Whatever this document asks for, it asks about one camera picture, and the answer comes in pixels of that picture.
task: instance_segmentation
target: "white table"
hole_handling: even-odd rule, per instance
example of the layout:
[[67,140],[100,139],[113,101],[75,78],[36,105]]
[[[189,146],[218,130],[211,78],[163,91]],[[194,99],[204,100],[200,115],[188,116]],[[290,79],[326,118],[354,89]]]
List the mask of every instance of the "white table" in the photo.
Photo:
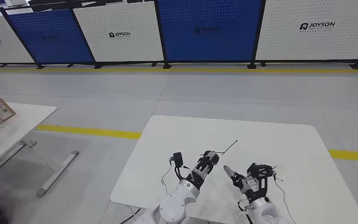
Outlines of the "white table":
[[[16,115],[0,125],[0,166],[27,144],[29,147],[34,146],[35,142],[26,143],[22,141],[23,137],[57,109],[54,106],[15,104],[10,102],[7,104],[15,111]],[[38,191],[38,197],[42,197],[46,193],[52,183],[55,182],[77,154],[78,151],[73,151],[70,154],[62,164],[60,170],[56,171]]]
[[[223,170],[223,165],[246,174],[251,163],[277,165],[278,181],[297,224],[356,223],[358,207],[315,128],[308,125],[244,122],[153,116],[131,154],[111,201],[148,208],[166,194],[161,184],[168,158],[182,152],[191,167],[206,150],[223,156],[201,187],[196,203],[189,204],[190,217],[221,223],[240,223],[237,201],[245,198]],[[178,183],[173,169],[164,178],[168,192]],[[267,195],[280,213],[289,218],[282,192],[269,179]]]

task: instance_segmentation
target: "cardboard box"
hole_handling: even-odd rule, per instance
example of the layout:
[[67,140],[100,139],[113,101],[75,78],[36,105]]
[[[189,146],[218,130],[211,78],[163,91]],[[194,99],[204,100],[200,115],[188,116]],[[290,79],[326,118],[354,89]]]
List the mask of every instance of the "cardboard box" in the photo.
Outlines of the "cardboard box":
[[4,123],[10,117],[14,116],[16,113],[3,101],[0,99],[0,124]]

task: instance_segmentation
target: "joyson logo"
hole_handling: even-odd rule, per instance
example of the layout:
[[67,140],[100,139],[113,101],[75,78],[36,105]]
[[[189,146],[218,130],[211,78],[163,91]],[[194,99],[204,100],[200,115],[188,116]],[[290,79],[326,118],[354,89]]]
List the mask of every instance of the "joyson logo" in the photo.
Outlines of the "joyson logo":
[[220,26],[217,27],[195,27],[194,34],[200,34],[205,32],[217,32],[220,31]]
[[112,39],[128,39],[130,38],[130,32],[110,32],[110,38]]
[[335,24],[336,24],[336,22],[313,22],[310,25],[308,25],[308,23],[305,22],[305,23],[301,24],[300,30],[301,30],[301,32],[305,32],[305,30],[328,31],[328,30],[332,29],[335,26]]
[[57,36],[43,36],[44,41],[58,40]]

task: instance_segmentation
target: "concrete floor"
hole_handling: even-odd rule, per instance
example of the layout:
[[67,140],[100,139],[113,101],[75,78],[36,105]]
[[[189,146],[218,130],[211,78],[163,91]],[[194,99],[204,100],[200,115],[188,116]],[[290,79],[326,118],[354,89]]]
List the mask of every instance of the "concrete floor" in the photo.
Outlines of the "concrete floor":
[[[152,115],[309,124],[327,148],[358,151],[357,73],[53,72],[49,68],[24,72],[0,68],[0,98],[57,106],[44,124],[133,132],[141,132]],[[266,67],[273,68],[351,69],[341,64]],[[112,224],[131,215],[129,208],[111,203],[110,194],[136,140],[40,130],[27,138],[38,144],[25,147],[0,168],[0,206],[11,223]],[[80,155],[43,198],[36,198],[36,191],[73,150]],[[358,161],[335,163],[358,201]]]

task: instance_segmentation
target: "floor marking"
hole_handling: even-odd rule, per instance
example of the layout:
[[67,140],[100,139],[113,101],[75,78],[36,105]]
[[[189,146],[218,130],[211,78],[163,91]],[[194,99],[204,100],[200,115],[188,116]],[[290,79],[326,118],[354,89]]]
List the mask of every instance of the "floor marking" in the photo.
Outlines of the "floor marking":
[[[125,132],[122,130],[105,130],[97,128],[79,128],[79,127],[68,127],[59,125],[39,125],[36,130],[47,130],[50,132],[63,132],[72,134],[88,134],[93,136],[107,136],[115,138],[128,138],[128,139],[139,139],[140,132]],[[345,150],[328,150],[332,158],[339,158],[342,160],[357,160],[358,151],[345,151]]]
[[115,138],[139,139],[140,132],[125,132],[121,130],[104,130],[97,128],[78,128],[59,125],[39,125],[36,130],[48,130],[51,132],[63,132],[73,134],[89,134],[93,136],[108,136]]
[[328,150],[332,158],[340,158],[342,160],[358,160],[358,151],[346,150]]
[[0,72],[246,72],[246,73],[349,73],[357,74],[358,69],[244,69],[244,68],[0,68]]

